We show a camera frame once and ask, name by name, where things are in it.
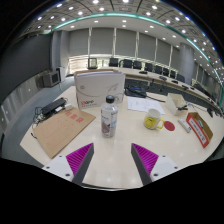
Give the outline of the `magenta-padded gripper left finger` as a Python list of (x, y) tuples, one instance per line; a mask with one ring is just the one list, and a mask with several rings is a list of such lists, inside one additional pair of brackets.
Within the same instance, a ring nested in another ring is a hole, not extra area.
[(43, 170), (81, 186), (93, 154), (94, 144), (90, 143), (66, 156), (56, 156)]

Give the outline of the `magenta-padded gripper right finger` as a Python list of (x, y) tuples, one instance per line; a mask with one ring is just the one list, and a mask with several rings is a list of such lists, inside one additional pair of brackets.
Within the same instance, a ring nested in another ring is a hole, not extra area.
[(168, 156), (157, 155), (138, 144), (131, 144), (131, 154), (143, 185), (148, 185), (179, 170), (178, 165)]

